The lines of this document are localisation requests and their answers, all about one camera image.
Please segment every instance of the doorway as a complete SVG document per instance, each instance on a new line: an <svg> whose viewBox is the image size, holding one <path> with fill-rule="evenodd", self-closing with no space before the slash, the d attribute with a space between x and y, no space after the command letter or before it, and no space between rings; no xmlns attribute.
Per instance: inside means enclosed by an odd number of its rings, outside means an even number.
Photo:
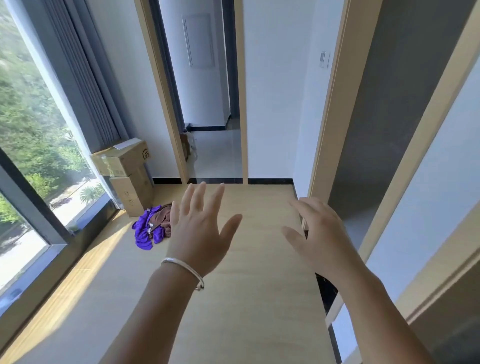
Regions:
<svg viewBox="0 0 480 364"><path fill-rule="evenodd" d="M242 183L234 0L149 0L190 182Z"/></svg>

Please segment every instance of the garment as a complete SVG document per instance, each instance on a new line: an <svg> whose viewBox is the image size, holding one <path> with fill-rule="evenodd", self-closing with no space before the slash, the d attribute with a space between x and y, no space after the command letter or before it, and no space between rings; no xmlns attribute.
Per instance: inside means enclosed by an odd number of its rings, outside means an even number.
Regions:
<svg viewBox="0 0 480 364"><path fill-rule="evenodd" d="M132 229L135 230L135 244L140 249L150 250L154 244L158 244L164 238L170 237L171 206L172 204L166 204L147 209L133 223Z"/></svg>

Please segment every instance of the outdoor pavement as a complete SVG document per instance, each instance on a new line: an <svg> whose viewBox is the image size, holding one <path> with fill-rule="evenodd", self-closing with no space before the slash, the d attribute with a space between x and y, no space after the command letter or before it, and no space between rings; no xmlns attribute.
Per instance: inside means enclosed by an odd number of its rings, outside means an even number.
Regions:
<svg viewBox="0 0 480 364"><path fill-rule="evenodd" d="M80 200L80 192L82 189L88 186L95 186L97 183L97 179L80 182L77 184L78 187L75 192L70 196L62 196L63 198L68 197L69 201L59 207L53 208L52 211L63 225L67 225L72 221L86 206L86 204ZM2 291L2 288L20 271L26 269L32 259L39 254L46 245L47 243L45 243L35 230L29 230L16 241L12 249L0 255L0 291Z"/></svg>

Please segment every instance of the purple clothing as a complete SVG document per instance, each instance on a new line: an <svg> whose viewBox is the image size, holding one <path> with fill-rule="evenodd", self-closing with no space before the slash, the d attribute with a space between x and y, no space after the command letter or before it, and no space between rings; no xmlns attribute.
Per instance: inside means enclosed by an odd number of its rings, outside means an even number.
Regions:
<svg viewBox="0 0 480 364"><path fill-rule="evenodd" d="M152 215L159 211L162 206L156 206L150 209L147 209L143 215L138 218L138 221L134 222L132 225L132 229L135 230L135 244L140 249L150 250L153 247L152 240L148 236L148 222ZM155 230L153 230L153 242L158 244L163 240L165 230L158 226Z"/></svg>

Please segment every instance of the cardboard box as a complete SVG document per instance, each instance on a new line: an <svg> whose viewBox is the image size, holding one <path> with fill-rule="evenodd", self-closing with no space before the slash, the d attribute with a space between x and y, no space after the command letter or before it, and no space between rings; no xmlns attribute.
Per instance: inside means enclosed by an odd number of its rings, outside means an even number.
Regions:
<svg viewBox="0 0 480 364"><path fill-rule="evenodd" d="M91 155L102 176L128 177L150 158L147 143L133 138Z"/></svg>
<svg viewBox="0 0 480 364"><path fill-rule="evenodd" d="M153 186L145 166L128 177L111 177L110 182L131 218L142 215L152 207Z"/></svg>

